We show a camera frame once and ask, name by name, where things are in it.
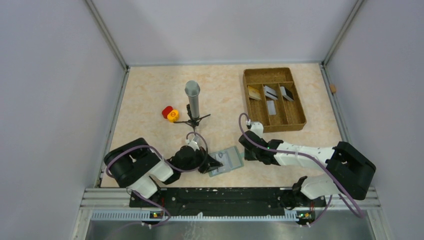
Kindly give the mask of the silver VIP credit card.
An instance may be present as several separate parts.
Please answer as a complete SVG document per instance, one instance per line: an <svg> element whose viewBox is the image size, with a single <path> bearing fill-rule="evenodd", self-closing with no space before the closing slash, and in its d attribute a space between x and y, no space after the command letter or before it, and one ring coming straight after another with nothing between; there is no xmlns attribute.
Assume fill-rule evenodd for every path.
<svg viewBox="0 0 424 240"><path fill-rule="evenodd" d="M212 157L219 162L219 165L209 172L210 177L220 174L228 173L231 171L230 160L225 151L219 151L212 154Z"/></svg>

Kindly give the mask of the green card holder wallet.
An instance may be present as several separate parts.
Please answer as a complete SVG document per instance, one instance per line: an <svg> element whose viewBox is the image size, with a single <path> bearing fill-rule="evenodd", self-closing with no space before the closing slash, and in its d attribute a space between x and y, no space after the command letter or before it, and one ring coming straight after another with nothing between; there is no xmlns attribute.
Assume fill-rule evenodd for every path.
<svg viewBox="0 0 424 240"><path fill-rule="evenodd" d="M209 177L215 177L226 174L244 166L244 152L239 152L236 146L226 148L209 154L214 160L217 160L222 166L208 173Z"/></svg>

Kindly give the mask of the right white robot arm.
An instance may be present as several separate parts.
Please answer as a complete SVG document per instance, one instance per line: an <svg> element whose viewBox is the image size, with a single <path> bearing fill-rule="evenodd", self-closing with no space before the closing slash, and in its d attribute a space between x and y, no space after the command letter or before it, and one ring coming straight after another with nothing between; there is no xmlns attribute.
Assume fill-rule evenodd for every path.
<svg viewBox="0 0 424 240"><path fill-rule="evenodd" d="M350 200L364 200L376 172L376 166L354 146L340 141L334 147L309 147L289 142L263 139L264 127L253 122L242 132L239 143L245 159L265 165L297 166L320 171L317 176L303 176L293 186L293 200L307 206L313 199L343 195Z"/></svg>

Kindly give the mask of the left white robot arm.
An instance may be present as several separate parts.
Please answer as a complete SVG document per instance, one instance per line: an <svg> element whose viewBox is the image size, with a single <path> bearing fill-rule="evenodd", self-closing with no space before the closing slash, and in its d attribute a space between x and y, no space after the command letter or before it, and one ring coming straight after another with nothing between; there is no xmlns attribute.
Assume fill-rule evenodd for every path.
<svg viewBox="0 0 424 240"><path fill-rule="evenodd" d="M154 207L160 202L161 194L153 177L169 185L179 180L182 173L198 171L206 174L223 166L209 155L205 146L200 145L200 140L200 137L187 139L174 156L165 159L140 137L103 157L105 173L120 188L138 192L147 206Z"/></svg>

